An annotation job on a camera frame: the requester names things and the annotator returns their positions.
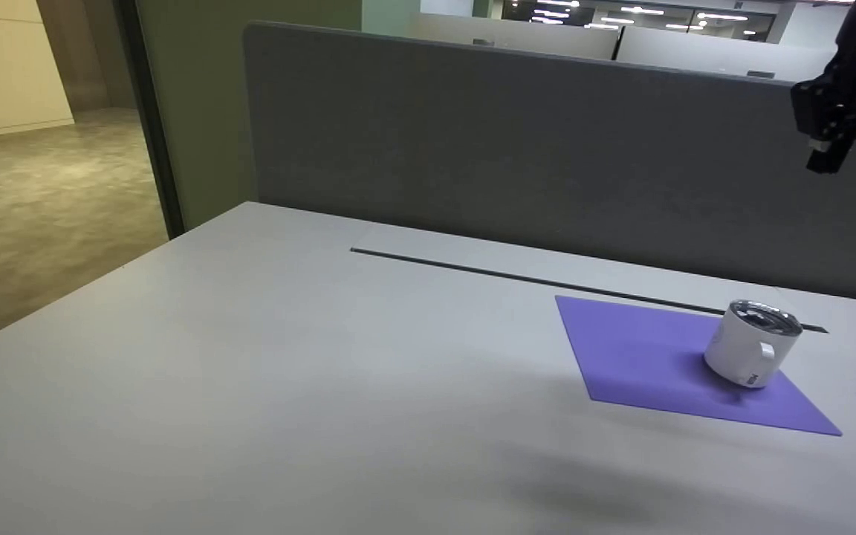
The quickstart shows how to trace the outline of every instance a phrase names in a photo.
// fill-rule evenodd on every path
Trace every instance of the cup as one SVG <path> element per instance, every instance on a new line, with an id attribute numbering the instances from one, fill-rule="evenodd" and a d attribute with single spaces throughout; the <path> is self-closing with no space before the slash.
<path id="1" fill-rule="evenodd" d="M 781 310 L 730 300 L 723 327 L 705 350 L 705 364 L 736 388 L 760 391 L 772 382 L 798 334 L 803 325 Z"/>

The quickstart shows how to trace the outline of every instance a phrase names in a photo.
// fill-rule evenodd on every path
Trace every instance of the table surface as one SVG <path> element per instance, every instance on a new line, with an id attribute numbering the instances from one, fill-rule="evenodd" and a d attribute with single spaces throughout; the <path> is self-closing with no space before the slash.
<path id="1" fill-rule="evenodd" d="M 350 246 L 778 303 L 843 437 L 595 404 L 572 291 Z M 0 331 L 0 535 L 263 533 L 856 533 L 856 300 L 240 206 Z"/>

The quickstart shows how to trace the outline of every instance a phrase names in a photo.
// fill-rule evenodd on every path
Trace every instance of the purple paper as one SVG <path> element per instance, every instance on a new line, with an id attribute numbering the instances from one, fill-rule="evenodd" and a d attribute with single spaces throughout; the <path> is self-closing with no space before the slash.
<path id="1" fill-rule="evenodd" d="M 705 367 L 720 318 L 555 297 L 587 398 L 809 434 L 840 431 L 778 373 L 740 391 Z"/>

